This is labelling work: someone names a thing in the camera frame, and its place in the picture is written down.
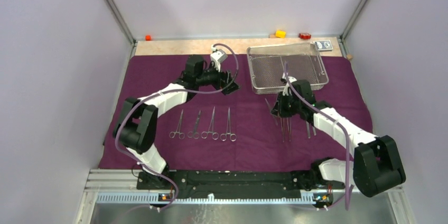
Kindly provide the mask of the metal mesh instrument tray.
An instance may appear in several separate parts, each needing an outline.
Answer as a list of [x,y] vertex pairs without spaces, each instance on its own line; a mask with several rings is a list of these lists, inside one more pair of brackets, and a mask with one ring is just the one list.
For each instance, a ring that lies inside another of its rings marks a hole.
[[289,76],[307,80],[312,90],[320,90],[329,83],[323,60],[312,43],[251,46],[247,58],[251,84],[259,95],[283,90],[284,63],[288,64]]

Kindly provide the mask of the steel curved tweezers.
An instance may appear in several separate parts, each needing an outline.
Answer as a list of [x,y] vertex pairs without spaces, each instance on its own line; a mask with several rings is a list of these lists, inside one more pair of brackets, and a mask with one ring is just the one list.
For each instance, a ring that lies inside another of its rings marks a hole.
[[284,128],[284,119],[280,118],[280,125],[281,125],[281,135],[282,135],[282,142],[285,142],[285,128]]

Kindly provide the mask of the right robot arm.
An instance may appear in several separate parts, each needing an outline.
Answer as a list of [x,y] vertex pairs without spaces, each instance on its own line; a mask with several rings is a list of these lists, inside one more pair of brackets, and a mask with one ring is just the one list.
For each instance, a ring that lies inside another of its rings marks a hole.
[[370,133],[342,116],[328,102],[317,101],[307,80],[284,76],[271,113],[279,118],[299,116],[307,129],[319,130],[345,149],[345,159],[316,161],[310,182],[324,188],[331,181],[355,186],[374,197],[405,183],[407,177],[395,140]]

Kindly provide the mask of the purple cloth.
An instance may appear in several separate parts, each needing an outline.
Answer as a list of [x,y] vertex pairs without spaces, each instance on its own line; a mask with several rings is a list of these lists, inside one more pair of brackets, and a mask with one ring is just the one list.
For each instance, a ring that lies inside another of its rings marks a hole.
[[[180,76],[186,61],[186,55],[135,56],[130,60],[116,111],[105,137],[99,168],[130,169],[135,164],[132,158],[116,149],[113,137],[124,100],[145,97],[165,88]],[[344,147],[327,134],[317,132],[316,136],[308,138],[305,121],[299,116],[292,118],[291,142],[285,139],[283,143],[281,125],[278,123],[275,126],[265,103],[267,98],[272,104],[276,96],[253,92],[244,54],[229,57],[224,63],[224,68],[228,70],[235,67],[239,68],[237,91],[229,95],[213,94],[213,87],[203,87],[202,94],[158,119],[155,146],[171,169],[288,172],[307,170],[312,162],[325,157],[344,160]],[[219,137],[226,131],[230,107],[231,131],[237,135],[235,142],[222,142],[219,138],[215,141],[210,136],[201,138],[201,133],[209,128],[214,107],[214,129]],[[181,110],[184,110],[181,131],[185,133],[185,138],[169,138],[169,133],[177,127]],[[187,133],[192,131],[199,111],[199,138],[188,138]]]

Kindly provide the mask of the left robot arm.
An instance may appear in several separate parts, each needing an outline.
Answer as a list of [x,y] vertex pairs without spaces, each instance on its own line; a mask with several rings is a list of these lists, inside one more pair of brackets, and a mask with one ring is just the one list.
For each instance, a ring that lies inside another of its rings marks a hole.
[[149,181],[157,189],[166,187],[170,180],[164,171],[166,160],[154,144],[158,118],[200,94],[202,86],[213,86],[213,94],[236,91],[237,74],[221,68],[226,58],[227,54],[219,49],[210,54],[210,64],[205,68],[203,56],[190,55],[180,76],[167,87],[146,97],[125,99],[113,131],[115,146],[150,174]]

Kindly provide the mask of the small steel hemostat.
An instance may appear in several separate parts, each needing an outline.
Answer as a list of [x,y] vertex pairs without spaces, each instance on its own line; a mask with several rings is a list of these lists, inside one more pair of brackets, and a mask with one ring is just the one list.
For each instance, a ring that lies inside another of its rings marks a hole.
[[176,129],[175,129],[174,131],[171,131],[171,132],[169,133],[169,138],[176,138],[176,137],[177,137],[178,139],[184,139],[184,138],[185,138],[185,133],[181,131],[181,128],[182,128],[183,113],[184,113],[184,110],[181,110],[181,113],[180,113],[180,117],[179,117],[179,121],[178,121],[177,127],[176,127]]

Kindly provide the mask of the blue playing card deck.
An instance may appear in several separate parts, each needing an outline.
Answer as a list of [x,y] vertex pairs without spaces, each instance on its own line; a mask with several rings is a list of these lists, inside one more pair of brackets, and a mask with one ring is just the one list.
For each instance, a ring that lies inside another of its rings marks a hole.
[[314,41],[313,43],[316,46],[318,51],[325,52],[325,51],[333,50],[333,45],[330,40],[319,40],[319,41]]

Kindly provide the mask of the steel forceps clamp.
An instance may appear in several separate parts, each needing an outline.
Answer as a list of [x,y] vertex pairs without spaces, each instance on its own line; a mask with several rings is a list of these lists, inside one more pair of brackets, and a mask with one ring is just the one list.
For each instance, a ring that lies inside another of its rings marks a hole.
[[219,134],[214,129],[215,112],[216,112],[216,108],[214,107],[212,110],[211,118],[210,118],[209,128],[207,131],[203,131],[201,133],[201,138],[203,138],[203,139],[206,139],[210,136],[213,140],[216,141],[219,138]]

